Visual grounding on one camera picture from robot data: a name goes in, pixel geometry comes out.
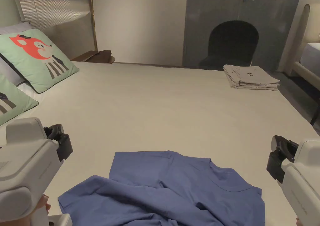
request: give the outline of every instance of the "green pillow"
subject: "green pillow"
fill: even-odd
[[[38,104],[0,74],[0,125]]]
[[[39,29],[0,35],[0,56],[37,93],[79,71]]]

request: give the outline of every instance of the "floor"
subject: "floor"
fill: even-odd
[[[296,84],[299,84],[299,81],[295,83],[283,73],[276,72],[272,73],[271,76],[281,81],[279,91],[295,107],[295,109],[310,122],[318,106],[315,99],[313,99],[315,98],[315,94],[312,92],[312,89],[308,88],[307,92],[311,91],[311,93],[307,94]],[[316,122],[314,128],[320,136],[320,118]]]

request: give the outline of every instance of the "white wall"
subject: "white wall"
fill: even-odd
[[[20,21],[15,0],[0,0],[0,27],[11,26]]]
[[[116,62],[182,66],[187,0],[93,0],[98,50]]]
[[[291,65],[288,64],[288,55],[289,55],[289,52],[291,50],[291,46],[292,46],[296,31],[297,31],[297,28],[298,28],[298,24],[299,24],[299,21],[300,21],[300,18],[301,18],[301,14],[303,12],[303,9],[304,9],[305,5],[308,4],[308,3],[320,3],[320,0],[300,0],[299,1],[298,7],[297,7],[297,11],[296,11],[296,14],[294,16],[293,23],[292,23],[292,26],[291,26],[291,29],[290,29],[290,32],[289,32],[289,36],[288,36],[288,39],[287,39],[287,43],[285,45],[285,48],[284,48],[284,51],[283,51],[283,54],[282,54],[282,57],[281,57],[281,61],[280,61],[280,64],[279,64],[278,71],[286,71],[287,73],[290,73],[290,71],[291,71]]]

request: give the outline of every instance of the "dark floor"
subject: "dark floor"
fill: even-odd
[[[302,78],[288,78],[279,72],[271,75],[281,81],[279,91],[282,95],[310,122],[317,109],[316,100],[319,100],[320,92]],[[314,128],[320,135],[320,118]]]

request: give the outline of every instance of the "folded clothes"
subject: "folded clothes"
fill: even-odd
[[[74,226],[263,226],[261,195],[208,158],[120,152],[109,179],[92,176],[58,200]]]
[[[278,91],[280,80],[260,67],[225,65],[223,68],[231,88]]]

